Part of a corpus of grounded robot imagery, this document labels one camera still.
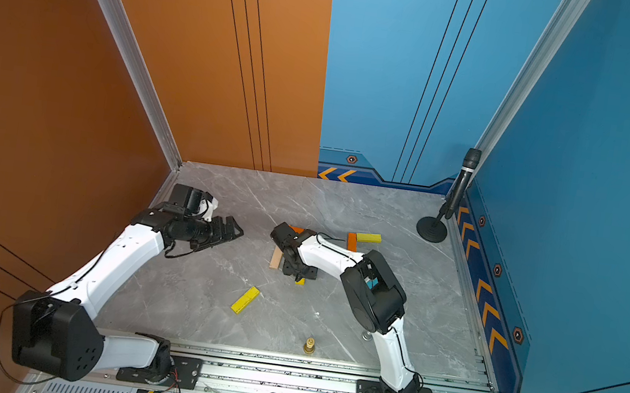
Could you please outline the beige block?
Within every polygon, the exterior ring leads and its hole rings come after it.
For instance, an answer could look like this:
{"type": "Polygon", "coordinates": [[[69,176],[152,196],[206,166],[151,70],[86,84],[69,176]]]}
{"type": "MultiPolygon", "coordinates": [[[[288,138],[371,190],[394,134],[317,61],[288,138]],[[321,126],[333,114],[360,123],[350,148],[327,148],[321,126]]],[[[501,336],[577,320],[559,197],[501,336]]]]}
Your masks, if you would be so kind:
{"type": "Polygon", "coordinates": [[[271,256],[269,268],[271,270],[278,270],[281,267],[283,261],[283,252],[278,247],[274,248],[273,255],[271,256]]]}

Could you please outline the teal block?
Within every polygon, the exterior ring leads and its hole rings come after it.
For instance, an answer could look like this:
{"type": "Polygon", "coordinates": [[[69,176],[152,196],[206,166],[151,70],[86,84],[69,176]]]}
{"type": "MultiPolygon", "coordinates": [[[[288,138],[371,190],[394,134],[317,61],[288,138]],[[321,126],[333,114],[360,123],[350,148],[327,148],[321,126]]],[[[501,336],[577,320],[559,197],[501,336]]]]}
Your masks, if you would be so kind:
{"type": "Polygon", "coordinates": [[[378,278],[370,279],[368,277],[365,278],[365,284],[369,287],[369,289],[374,288],[379,282],[378,278]]]}

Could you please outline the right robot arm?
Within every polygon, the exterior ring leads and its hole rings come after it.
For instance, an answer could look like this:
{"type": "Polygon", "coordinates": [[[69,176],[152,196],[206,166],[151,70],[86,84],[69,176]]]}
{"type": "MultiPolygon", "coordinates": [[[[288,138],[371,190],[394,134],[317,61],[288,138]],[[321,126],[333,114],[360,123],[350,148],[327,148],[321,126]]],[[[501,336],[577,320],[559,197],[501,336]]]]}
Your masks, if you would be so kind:
{"type": "Polygon", "coordinates": [[[297,281],[325,273],[343,285],[353,316],[372,335],[380,362],[382,393],[421,393],[423,378],[411,362],[404,335],[407,294],[384,256],[333,244],[310,229],[296,231],[286,222],[270,236],[283,253],[283,273],[297,281]]]}

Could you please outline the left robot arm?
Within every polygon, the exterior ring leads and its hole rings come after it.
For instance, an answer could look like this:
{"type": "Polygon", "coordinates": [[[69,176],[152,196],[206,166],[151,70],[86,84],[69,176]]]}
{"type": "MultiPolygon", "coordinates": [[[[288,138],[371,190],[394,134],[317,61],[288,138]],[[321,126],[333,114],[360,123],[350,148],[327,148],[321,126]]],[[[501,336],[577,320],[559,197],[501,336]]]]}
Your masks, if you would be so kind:
{"type": "Polygon", "coordinates": [[[140,212],[100,255],[47,292],[23,293],[12,305],[11,359],[67,381],[119,369],[149,384],[171,378],[171,344],[148,333],[104,335],[93,322],[111,296],[143,265],[178,241],[192,252],[235,241],[243,229],[232,216],[208,220],[183,208],[140,212]]]}

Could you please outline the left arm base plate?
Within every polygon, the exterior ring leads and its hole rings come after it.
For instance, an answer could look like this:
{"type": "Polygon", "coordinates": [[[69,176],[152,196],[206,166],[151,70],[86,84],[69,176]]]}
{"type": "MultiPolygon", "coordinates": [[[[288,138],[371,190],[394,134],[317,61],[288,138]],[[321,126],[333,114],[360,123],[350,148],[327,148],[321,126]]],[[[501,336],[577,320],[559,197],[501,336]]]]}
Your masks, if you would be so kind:
{"type": "Polygon", "coordinates": [[[182,390],[196,388],[204,362],[200,358],[172,356],[170,371],[165,375],[155,374],[149,369],[121,368],[116,374],[118,381],[162,386],[163,389],[178,384],[182,390]]]}

